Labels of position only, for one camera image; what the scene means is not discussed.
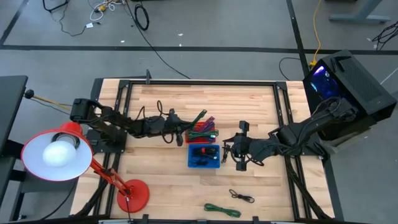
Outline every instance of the glowing blue light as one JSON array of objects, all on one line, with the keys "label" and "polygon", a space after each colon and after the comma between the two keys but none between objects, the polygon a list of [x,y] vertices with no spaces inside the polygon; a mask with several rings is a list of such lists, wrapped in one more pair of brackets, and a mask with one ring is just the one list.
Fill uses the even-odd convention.
[{"label": "glowing blue light", "polygon": [[315,91],[318,91],[317,87],[316,87],[313,83],[311,83],[311,86],[312,86],[312,88],[313,88]]},{"label": "glowing blue light", "polygon": [[318,73],[320,73],[320,72],[322,72],[324,69],[325,69],[325,68],[324,68],[323,66],[319,67],[319,68],[315,71],[314,75],[315,75],[315,74],[318,74]]}]

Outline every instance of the light bulb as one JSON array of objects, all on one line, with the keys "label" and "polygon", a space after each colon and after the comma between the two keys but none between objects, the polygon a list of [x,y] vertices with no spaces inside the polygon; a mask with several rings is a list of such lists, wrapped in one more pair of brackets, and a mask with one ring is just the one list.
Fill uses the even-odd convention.
[{"label": "light bulb", "polygon": [[75,157],[75,147],[66,141],[51,142],[43,151],[43,161],[50,167],[63,167]]}]

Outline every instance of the computer tower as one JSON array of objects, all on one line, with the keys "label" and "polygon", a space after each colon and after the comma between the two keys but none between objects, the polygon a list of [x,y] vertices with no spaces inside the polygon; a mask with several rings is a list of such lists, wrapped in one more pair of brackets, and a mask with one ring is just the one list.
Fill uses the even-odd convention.
[{"label": "computer tower", "polygon": [[346,98],[358,109],[355,120],[336,123],[319,132],[323,140],[334,140],[361,132],[389,118],[397,100],[392,97],[348,50],[324,57],[303,80],[311,113],[330,97]]}]

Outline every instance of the lamp shade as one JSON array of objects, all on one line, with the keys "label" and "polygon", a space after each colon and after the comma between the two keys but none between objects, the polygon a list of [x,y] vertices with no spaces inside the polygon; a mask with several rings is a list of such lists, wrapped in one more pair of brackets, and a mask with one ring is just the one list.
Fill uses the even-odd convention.
[{"label": "lamp shade", "polygon": [[92,148],[80,125],[74,122],[37,134],[21,152],[26,169],[50,181],[65,181],[82,175],[92,159]]}]

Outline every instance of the red container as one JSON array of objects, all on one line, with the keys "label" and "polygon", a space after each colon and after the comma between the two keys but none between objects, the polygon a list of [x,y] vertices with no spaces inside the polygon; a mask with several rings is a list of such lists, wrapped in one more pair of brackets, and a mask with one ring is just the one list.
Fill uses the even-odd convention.
[{"label": "red container", "polygon": [[[204,124],[204,122],[197,122],[196,124],[195,124],[195,128],[199,128],[200,126],[202,126]],[[211,131],[214,131],[215,130],[215,127],[213,126],[211,129],[210,129]],[[207,141],[207,139],[206,138],[203,138],[203,137],[197,137],[197,138],[194,138],[194,139],[189,139],[188,138],[188,132],[189,131],[186,131],[185,132],[185,142],[187,143],[187,144],[212,144],[212,142],[209,142],[209,141]]]}]

